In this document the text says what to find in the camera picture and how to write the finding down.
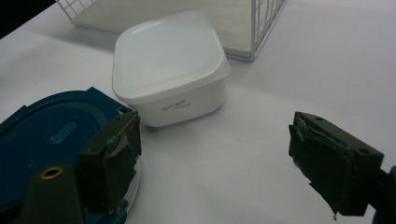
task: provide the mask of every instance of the container lid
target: container lid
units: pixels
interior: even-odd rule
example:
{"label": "container lid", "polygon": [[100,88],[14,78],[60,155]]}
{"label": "container lid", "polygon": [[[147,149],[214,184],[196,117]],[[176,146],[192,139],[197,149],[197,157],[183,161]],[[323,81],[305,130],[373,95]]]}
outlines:
{"label": "container lid", "polygon": [[[111,119],[127,111],[90,88],[51,95],[6,119],[0,124],[0,210],[22,199],[32,173],[53,163],[76,163],[78,151]],[[87,223],[102,217],[86,214]]]}
{"label": "container lid", "polygon": [[115,49],[113,91],[127,104],[143,104],[205,85],[230,71],[207,16],[183,11],[122,33]]}

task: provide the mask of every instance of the white plastic container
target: white plastic container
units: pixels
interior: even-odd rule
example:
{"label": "white plastic container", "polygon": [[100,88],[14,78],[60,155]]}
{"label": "white plastic container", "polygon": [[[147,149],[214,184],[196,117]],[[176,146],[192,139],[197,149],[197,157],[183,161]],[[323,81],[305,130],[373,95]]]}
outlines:
{"label": "white plastic container", "polygon": [[134,26],[117,41],[113,91],[159,127],[216,110],[231,67],[206,15],[183,11]]}

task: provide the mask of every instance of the blue plastic object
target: blue plastic object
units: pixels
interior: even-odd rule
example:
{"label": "blue plastic object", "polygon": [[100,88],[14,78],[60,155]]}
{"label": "blue plastic object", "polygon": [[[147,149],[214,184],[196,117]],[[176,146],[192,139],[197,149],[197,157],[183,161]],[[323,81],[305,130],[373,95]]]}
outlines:
{"label": "blue plastic object", "polygon": [[[0,208],[22,199],[33,172],[54,163],[76,163],[80,148],[128,111],[90,88],[54,94],[15,112],[0,124]],[[87,216],[87,222],[100,218]]]}

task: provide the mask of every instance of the white basket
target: white basket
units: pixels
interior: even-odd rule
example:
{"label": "white basket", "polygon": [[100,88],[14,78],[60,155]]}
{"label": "white basket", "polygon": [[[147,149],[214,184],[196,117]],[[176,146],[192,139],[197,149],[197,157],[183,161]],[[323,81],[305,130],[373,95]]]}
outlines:
{"label": "white basket", "polygon": [[228,57],[253,61],[286,0],[56,0],[75,25],[122,33],[181,10],[201,10]]}

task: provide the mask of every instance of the white tabletop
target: white tabletop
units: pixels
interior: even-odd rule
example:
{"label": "white tabletop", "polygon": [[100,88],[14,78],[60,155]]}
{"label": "white tabletop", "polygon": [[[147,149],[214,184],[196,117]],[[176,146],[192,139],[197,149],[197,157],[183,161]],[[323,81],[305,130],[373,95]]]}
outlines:
{"label": "white tabletop", "polygon": [[[254,63],[230,60],[217,111],[141,126],[142,177],[127,223],[333,224],[288,154],[295,111],[321,116],[396,165],[396,2],[289,0]],[[118,36],[54,5],[0,41],[0,122],[61,91],[111,90]],[[338,216],[337,223],[371,223]]]}

